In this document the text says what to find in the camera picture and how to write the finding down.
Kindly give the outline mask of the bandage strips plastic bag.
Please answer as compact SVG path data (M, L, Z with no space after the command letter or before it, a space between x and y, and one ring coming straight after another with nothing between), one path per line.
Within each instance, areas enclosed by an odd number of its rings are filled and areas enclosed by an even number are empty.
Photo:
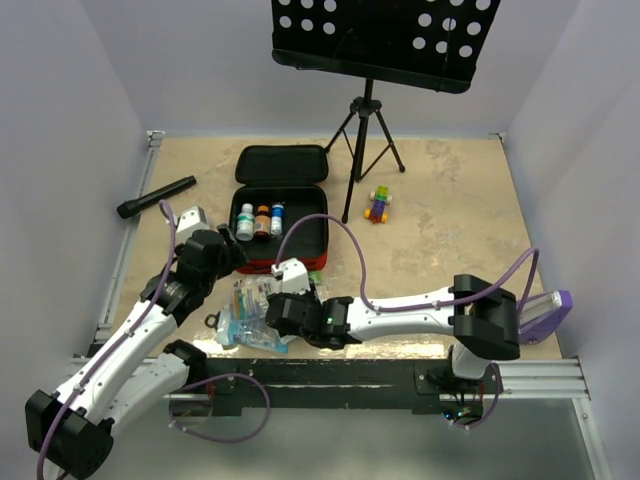
M280 291L280 282L269 276L247 276L232 287L231 318L235 321L263 319L269 303L268 297Z

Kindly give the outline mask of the brown medicine bottle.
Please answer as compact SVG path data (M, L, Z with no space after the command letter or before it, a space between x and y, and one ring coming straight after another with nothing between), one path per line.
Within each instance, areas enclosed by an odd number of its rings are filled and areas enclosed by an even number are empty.
M259 205L254 217L254 237L260 241L267 241L271 235L271 214L268 205Z

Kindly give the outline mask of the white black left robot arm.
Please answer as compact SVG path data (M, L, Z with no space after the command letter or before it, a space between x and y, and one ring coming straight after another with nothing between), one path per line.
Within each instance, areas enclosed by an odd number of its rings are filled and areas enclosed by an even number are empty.
M161 274L140 294L116 333L69 380L53 392L35 391L25 404L28 444L64 476L87 479L108 457L117 425L145 403L172 389L200 390L207 380L202 352L182 342L160 356L154 371L132 375L147 355L212 293L217 280L248 259L226 224L194 231L171 249Z

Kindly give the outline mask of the white green medicine bottle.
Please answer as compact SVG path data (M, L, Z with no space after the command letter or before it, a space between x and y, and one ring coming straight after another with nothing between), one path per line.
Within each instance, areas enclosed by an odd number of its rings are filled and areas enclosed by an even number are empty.
M237 215L236 220L236 238L239 241L247 242L252 240L254 236L254 222L253 205L244 203L241 206L240 213Z

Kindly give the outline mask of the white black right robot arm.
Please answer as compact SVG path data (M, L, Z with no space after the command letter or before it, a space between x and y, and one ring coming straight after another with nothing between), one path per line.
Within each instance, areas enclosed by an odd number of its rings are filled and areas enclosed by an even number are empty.
M469 392L494 361L520 358L518 305L513 293L468 274L422 296L321 301L313 287L286 282L268 297L266 325L319 348L342 350L382 337L438 334L456 339L445 369L448 386Z

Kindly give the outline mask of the red black medicine kit case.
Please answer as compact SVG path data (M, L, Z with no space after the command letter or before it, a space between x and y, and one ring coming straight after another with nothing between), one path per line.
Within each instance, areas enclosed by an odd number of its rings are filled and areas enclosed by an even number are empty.
M327 196L319 186L328 173L327 156L320 145L250 145L241 151L235 180L242 187L231 200L230 228L237 231L241 207L249 204L254 214L260 206L267 206L270 222L280 225L281 232L243 241L249 263L238 269L240 273L269 273L294 223L311 214L328 212Z

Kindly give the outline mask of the white gauze plastic bag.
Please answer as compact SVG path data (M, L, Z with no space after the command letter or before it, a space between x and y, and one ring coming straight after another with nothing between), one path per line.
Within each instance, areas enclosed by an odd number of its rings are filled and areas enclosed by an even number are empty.
M276 351L281 347L277 333L261 320L241 321L235 327L234 340L245 346Z

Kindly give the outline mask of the white blue medicine bottle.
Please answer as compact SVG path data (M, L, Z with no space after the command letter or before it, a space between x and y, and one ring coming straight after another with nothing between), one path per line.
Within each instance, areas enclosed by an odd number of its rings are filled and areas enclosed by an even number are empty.
M283 232L284 205L276 203L271 208L270 234L278 237Z

